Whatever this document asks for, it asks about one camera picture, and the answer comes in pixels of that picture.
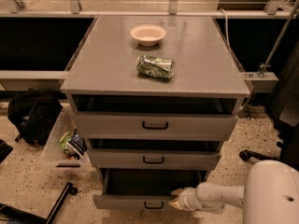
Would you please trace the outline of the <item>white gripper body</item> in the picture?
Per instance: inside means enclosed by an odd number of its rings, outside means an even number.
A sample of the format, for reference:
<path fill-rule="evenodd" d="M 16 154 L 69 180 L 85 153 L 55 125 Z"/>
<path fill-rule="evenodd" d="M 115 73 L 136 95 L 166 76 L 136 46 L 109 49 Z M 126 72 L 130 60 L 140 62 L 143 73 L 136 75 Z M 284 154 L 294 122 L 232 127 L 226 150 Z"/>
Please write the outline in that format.
<path fill-rule="evenodd" d="M 203 203 L 197 197 L 195 188 L 185 188 L 178 196 L 178 203 L 182 210 L 196 211 L 203 207 Z"/>

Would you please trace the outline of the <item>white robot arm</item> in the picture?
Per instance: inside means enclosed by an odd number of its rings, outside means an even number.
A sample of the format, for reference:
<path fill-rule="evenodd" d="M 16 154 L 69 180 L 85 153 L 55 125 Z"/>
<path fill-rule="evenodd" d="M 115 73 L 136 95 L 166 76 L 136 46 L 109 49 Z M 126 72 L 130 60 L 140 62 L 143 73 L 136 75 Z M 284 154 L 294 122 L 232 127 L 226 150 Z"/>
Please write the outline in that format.
<path fill-rule="evenodd" d="M 231 205 L 243 210 L 243 224 L 299 224 L 299 171 L 280 161 L 255 163 L 243 187 L 203 182 L 172 196 L 178 210 L 221 213 Z"/>

